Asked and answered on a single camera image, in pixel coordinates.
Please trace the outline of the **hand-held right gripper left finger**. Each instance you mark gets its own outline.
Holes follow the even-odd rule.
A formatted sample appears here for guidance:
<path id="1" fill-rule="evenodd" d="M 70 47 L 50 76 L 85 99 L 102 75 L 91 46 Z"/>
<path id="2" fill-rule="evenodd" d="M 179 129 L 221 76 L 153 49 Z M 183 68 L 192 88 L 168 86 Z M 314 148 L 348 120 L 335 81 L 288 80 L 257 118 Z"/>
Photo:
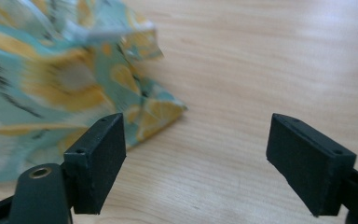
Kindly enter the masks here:
<path id="1" fill-rule="evenodd" d="M 75 213 L 99 215 L 126 158 L 123 115 L 97 120 L 63 157 L 65 173 L 74 183 Z"/>

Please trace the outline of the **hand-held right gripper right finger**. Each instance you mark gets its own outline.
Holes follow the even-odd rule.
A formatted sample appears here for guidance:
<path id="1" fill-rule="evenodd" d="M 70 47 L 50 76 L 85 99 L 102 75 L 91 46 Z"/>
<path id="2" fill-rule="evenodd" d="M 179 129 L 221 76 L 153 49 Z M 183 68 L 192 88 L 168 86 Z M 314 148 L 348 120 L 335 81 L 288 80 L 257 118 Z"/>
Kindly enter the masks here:
<path id="1" fill-rule="evenodd" d="M 274 113 L 266 155 L 314 216 L 338 214 L 341 183 L 356 161 L 353 152 L 300 119 Z"/>

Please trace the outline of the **teal and yellow patterned cloth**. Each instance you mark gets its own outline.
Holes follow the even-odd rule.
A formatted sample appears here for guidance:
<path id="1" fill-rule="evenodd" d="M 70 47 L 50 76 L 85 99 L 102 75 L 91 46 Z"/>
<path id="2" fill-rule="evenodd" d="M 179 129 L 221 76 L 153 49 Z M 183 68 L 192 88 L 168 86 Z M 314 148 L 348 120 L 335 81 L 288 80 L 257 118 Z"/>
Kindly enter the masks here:
<path id="1" fill-rule="evenodd" d="M 121 113 L 127 147 L 186 105 L 135 65 L 161 57 L 152 21 L 121 0 L 0 0 L 0 181 Z"/>

